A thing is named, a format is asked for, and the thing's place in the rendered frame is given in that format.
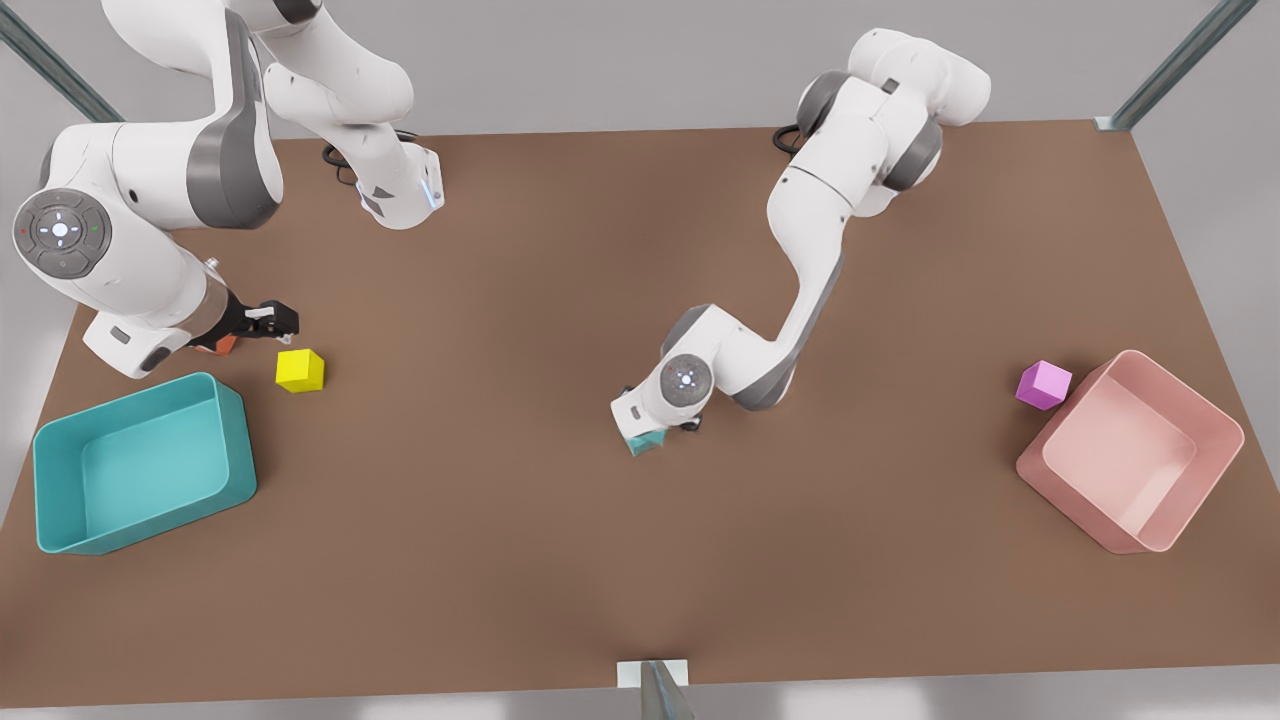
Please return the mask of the teal plastic bin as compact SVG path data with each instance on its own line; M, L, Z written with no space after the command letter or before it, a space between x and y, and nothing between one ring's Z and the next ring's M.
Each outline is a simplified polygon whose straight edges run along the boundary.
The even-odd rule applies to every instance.
M110 553L257 491L244 402L204 372L47 423L32 461L45 553Z

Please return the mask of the silver frame post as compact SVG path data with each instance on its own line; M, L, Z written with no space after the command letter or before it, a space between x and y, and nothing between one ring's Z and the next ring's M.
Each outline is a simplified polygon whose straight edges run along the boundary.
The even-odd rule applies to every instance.
M124 120L5 0L0 0L0 40L88 120L97 123Z
M684 693L689 685L686 659L620 661L616 679L618 688L640 691L641 720L696 720Z
M1094 128L1101 133L1132 132L1258 3L1260 0L1217 0L1116 111L1093 119Z

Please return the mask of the purple cube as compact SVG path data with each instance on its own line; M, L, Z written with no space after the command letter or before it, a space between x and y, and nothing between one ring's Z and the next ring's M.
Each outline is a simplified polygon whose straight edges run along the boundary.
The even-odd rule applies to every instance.
M1068 398L1071 382L1070 372L1041 360L1021 373L1015 398L1032 407L1050 410Z

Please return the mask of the pink plastic bin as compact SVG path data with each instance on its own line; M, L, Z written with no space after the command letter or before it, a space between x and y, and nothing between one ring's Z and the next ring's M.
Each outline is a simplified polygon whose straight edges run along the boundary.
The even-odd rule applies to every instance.
M1170 550L1245 442L1240 424L1148 355L1097 366L1015 462L1111 553Z

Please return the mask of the yellow cube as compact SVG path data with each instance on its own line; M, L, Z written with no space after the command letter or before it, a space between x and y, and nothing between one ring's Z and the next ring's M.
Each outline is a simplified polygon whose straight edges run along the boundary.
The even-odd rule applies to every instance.
M320 391L325 383L325 361L311 348L280 351L275 383L291 393Z

